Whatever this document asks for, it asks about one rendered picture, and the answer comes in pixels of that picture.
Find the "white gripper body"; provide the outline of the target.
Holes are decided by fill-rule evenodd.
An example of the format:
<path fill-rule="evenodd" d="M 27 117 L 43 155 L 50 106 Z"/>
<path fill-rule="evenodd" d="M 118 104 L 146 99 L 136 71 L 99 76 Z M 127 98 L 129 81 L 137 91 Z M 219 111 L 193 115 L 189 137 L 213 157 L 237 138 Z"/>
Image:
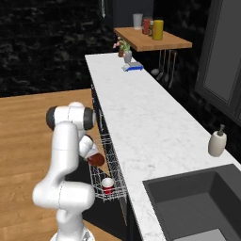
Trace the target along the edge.
<path fill-rule="evenodd" d="M 88 159 L 90 157 L 92 157 L 94 154 L 98 153 L 98 150 L 90 150 L 86 156 L 84 157 L 84 159 Z"/>

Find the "red cup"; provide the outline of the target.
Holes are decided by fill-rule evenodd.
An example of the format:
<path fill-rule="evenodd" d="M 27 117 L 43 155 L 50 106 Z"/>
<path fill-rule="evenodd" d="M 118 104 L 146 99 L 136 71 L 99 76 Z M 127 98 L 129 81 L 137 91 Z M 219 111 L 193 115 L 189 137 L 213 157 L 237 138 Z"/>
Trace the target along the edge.
<path fill-rule="evenodd" d="M 102 179 L 102 187 L 106 195 L 110 195 L 113 192 L 114 180 L 112 178 Z"/>

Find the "dark dishwasher door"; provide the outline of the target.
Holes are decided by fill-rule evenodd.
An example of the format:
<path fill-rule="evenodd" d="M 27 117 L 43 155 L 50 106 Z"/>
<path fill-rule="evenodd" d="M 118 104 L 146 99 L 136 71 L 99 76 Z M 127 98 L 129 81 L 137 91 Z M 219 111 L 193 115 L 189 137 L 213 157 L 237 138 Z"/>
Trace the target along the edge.
<path fill-rule="evenodd" d="M 88 163 L 80 157 L 78 168 L 67 174 L 65 180 L 91 184 Z M 118 200 L 103 202 L 96 198 L 91 208 L 83 213 L 83 219 L 122 241 L 127 239 L 127 229 Z"/>

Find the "dark counter cabinet run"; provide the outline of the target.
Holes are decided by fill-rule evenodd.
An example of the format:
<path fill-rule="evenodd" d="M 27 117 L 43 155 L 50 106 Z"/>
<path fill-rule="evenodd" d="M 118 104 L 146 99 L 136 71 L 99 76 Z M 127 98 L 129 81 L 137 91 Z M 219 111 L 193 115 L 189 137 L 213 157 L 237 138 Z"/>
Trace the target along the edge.
<path fill-rule="evenodd" d="M 100 135 L 109 134 L 108 128 L 104 119 L 104 113 L 101 108 L 94 85 L 91 85 L 91 91 L 92 91 L 92 103 L 96 113 L 99 133 Z M 122 215 L 123 215 L 126 229 L 127 229 L 126 241 L 142 241 L 142 238 L 137 226 L 137 222 L 135 219 L 135 215 L 132 209 L 132 205 L 129 200 L 128 193 L 127 193 L 126 199 L 120 198 L 115 200 L 118 200 L 120 202 L 120 208 L 122 210 Z"/>

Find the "white cup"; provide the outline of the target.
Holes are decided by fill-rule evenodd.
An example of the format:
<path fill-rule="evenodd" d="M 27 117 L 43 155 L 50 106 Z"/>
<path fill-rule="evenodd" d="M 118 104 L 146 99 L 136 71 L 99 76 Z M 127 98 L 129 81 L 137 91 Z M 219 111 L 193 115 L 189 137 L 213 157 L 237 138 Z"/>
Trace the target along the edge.
<path fill-rule="evenodd" d="M 135 30 L 140 30 L 142 26 L 142 13 L 134 13 L 133 14 L 133 25 Z"/>

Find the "hanging grey ladle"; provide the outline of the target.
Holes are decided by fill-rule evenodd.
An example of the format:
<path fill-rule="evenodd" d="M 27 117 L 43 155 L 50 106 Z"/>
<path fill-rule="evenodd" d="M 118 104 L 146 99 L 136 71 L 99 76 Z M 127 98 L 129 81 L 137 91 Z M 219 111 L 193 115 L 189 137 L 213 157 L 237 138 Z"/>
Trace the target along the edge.
<path fill-rule="evenodd" d="M 160 50 L 159 52 L 159 58 L 158 58 L 158 67 L 156 69 L 151 70 L 151 75 L 157 76 L 160 73 L 160 68 L 161 68 L 161 54 L 162 51 Z"/>

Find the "pink flowers in grey vase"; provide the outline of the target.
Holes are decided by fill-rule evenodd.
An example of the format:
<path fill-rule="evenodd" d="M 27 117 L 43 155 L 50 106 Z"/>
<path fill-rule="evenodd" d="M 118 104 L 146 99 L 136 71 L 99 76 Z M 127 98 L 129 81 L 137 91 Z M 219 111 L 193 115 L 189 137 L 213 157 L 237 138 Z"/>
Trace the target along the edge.
<path fill-rule="evenodd" d="M 117 41 L 113 44 L 113 48 L 119 49 L 119 57 L 122 57 L 125 63 L 131 62 L 132 51 L 130 49 L 130 44 L 127 43 L 123 38 L 117 37 Z"/>

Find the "hanging grey spoon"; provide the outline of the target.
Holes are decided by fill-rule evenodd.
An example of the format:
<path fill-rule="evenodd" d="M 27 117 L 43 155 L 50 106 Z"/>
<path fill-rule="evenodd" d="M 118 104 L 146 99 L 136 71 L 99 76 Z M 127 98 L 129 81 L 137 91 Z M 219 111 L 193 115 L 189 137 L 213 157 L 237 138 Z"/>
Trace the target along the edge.
<path fill-rule="evenodd" d="M 167 73 L 165 75 L 165 82 L 167 83 L 169 80 L 169 65 L 170 65 L 170 57 L 171 57 L 171 50 L 169 50 L 169 59 L 168 59 L 168 65 L 167 65 Z"/>

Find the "hanging grey turner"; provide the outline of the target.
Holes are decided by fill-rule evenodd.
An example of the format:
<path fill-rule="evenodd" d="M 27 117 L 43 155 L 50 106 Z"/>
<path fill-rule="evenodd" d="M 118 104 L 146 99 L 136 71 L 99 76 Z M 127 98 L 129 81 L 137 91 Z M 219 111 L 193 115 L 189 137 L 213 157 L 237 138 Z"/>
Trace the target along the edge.
<path fill-rule="evenodd" d="M 177 51 L 173 50 L 173 63 L 172 63 L 172 71 L 171 71 L 171 78 L 169 81 L 169 88 L 171 88 L 174 78 L 174 71 L 175 71 L 175 64 L 176 64 L 176 57 L 177 57 Z"/>

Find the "dark grey sink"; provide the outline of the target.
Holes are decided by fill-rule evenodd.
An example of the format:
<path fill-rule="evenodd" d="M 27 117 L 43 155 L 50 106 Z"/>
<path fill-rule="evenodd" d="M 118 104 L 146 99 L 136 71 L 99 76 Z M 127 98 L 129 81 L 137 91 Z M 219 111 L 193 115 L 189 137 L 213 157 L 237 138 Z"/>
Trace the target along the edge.
<path fill-rule="evenodd" d="M 144 183 L 167 241 L 241 241 L 241 170 L 229 164 Z"/>

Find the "beige soap dispenser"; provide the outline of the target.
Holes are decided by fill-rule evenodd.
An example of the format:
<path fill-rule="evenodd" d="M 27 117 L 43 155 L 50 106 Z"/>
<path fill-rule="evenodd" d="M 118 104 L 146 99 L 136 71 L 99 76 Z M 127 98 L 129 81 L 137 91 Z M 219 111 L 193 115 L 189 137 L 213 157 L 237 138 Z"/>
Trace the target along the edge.
<path fill-rule="evenodd" d="M 215 131 L 209 140 L 208 143 L 208 153 L 214 157 L 219 157 L 222 155 L 226 143 L 227 135 L 224 133 L 225 125 L 221 124 L 219 129 Z"/>

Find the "red jar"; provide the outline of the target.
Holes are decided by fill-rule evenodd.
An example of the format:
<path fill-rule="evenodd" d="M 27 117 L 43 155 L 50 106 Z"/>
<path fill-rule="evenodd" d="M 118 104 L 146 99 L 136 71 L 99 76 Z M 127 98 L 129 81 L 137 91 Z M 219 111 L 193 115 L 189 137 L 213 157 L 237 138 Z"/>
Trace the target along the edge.
<path fill-rule="evenodd" d="M 150 27 L 150 22 L 151 22 L 151 18 L 144 18 L 143 22 L 142 22 L 142 33 L 144 35 L 148 35 L 149 34 L 149 27 Z"/>

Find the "yellow bottle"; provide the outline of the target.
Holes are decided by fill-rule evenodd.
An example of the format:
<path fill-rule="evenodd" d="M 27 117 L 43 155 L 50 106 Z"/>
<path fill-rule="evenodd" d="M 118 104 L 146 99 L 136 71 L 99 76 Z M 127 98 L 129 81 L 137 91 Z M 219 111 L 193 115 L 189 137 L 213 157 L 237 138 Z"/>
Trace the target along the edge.
<path fill-rule="evenodd" d="M 163 39 L 163 28 L 164 28 L 163 20 L 154 20 L 153 21 L 153 39 L 154 40 Z"/>

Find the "wooden wall shelf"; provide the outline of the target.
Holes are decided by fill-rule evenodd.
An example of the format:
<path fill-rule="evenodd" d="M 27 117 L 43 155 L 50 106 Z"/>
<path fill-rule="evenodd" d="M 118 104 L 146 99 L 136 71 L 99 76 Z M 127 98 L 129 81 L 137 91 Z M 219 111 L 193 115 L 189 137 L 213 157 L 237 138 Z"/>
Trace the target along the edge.
<path fill-rule="evenodd" d="M 176 50 L 191 48 L 192 43 L 168 32 L 163 32 L 163 39 L 153 40 L 148 35 L 144 35 L 141 30 L 133 27 L 118 27 L 114 32 L 123 38 L 137 52 Z"/>

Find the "dark grey wall cabinet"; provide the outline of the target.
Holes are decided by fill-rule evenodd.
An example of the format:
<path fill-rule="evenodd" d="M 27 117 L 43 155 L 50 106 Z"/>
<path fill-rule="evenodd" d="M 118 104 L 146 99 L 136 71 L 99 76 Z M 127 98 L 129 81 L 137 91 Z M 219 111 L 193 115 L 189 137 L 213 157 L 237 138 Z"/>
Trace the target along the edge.
<path fill-rule="evenodd" d="M 212 0 L 195 90 L 241 126 L 241 0 Z"/>

